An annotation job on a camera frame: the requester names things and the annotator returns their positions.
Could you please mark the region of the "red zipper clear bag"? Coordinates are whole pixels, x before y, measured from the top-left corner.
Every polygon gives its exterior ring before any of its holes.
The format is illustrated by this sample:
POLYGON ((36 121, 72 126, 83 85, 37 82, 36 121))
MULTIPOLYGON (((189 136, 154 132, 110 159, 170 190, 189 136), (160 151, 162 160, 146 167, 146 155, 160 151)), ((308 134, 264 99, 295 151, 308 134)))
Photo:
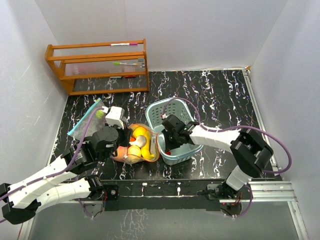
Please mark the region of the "red zipper clear bag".
POLYGON ((128 146, 119 146, 111 159, 128 165, 139 162, 156 162, 160 157, 158 133, 144 124, 131 124, 128 146))

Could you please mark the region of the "white garlic bulb toy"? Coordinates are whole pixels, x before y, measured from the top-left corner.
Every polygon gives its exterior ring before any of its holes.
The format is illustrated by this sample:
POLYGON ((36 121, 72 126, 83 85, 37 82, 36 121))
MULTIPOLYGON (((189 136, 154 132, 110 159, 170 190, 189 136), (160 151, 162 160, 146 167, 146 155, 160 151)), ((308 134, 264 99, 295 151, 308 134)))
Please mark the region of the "white garlic bulb toy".
POLYGON ((130 141, 129 144, 130 146, 138 146, 139 148, 142 148, 147 144, 147 138, 140 135, 134 141, 130 141))

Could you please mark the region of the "yellow lemon fruit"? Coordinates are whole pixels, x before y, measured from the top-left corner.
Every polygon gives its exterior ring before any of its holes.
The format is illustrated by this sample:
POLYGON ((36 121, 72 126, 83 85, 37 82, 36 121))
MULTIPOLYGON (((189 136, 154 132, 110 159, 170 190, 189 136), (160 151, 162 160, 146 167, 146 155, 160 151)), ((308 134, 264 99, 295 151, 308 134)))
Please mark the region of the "yellow lemon fruit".
POLYGON ((142 126, 139 126, 137 127, 133 132, 132 132, 132 137, 137 139, 138 136, 144 136, 146 137, 147 136, 147 130, 142 127, 142 126))

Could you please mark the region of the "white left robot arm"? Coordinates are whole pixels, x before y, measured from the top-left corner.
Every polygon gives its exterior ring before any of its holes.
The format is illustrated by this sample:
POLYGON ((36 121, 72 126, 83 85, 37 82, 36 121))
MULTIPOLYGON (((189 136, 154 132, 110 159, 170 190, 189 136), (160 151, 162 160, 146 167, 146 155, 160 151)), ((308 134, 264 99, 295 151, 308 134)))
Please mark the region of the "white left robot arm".
POLYGON ((52 163, 18 183, 3 183, 0 199, 4 201, 2 216, 5 221, 18 225, 32 219, 40 211, 74 199, 99 199, 105 191, 97 175, 76 178, 94 169, 98 163, 116 156, 118 147, 126 147, 132 129, 105 125, 80 141, 52 163))

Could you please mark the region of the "green bumpy fruit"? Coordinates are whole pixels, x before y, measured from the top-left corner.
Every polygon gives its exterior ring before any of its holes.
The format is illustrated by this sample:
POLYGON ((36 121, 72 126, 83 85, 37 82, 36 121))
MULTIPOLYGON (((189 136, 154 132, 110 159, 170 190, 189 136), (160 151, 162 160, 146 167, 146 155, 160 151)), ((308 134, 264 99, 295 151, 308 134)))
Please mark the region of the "green bumpy fruit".
POLYGON ((97 110, 96 113, 95 113, 95 116, 98 118, 98 119, 102 119, 105 117, 105 112, 101 109, 97 110))

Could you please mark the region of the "pink orange peach fruit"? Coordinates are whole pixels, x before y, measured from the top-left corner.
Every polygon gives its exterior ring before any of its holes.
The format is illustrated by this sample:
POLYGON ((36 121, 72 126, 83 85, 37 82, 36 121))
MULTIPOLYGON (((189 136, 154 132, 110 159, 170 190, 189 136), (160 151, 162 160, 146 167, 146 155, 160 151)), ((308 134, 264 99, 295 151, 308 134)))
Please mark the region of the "pink orange peach fruit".
POLYGON ((118 162, 123 162, 126 158, 126 155, 128 153, 128 147, 119 146, 116 150, 116 153, 114 152, 111 158, 118 162))

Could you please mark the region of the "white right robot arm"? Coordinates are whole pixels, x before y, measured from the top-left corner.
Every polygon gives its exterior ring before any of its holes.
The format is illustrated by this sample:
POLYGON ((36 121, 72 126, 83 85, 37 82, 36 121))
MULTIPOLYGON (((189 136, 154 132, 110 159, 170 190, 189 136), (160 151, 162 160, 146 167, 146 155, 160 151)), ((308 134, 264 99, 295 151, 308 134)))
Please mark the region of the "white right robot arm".
POLYGON ((185 124, 173 114, 164 115, 162 125, 166 152, 189 144, 209 146, 233 155, 237 166, 222 184, 203 191, 208 197, 235 198, 244 185, 263 173, 274 154, 262 136, 250 128, 220 131, 195 121, 185 124))

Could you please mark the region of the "yellow banana toy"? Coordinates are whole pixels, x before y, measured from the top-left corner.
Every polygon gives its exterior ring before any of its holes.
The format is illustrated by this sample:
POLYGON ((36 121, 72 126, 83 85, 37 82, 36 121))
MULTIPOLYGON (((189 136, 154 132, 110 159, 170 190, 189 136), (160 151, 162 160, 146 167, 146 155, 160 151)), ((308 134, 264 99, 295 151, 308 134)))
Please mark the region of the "yellow banana toy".
POLYGON ((146 136, 146 144, 141 148, 141 155, 144 159, 146 160, 152 160, 155 155, 151 154, 150 152, 150 141, 151 141, 151 137, 149 134, 147 134, 146 136))

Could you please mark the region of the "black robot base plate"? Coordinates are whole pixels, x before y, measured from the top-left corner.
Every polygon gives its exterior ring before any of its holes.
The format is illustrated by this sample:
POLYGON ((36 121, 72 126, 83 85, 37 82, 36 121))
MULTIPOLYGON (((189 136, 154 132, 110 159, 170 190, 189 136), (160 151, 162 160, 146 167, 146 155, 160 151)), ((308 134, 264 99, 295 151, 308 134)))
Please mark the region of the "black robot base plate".
POLYGON ((120 210, 192 210, 220 211, 223 203, 235 205, 253 199, 249 185, 233 190, 222 180, 103 180, 85 202, 101 202, 105 211, 120 210))

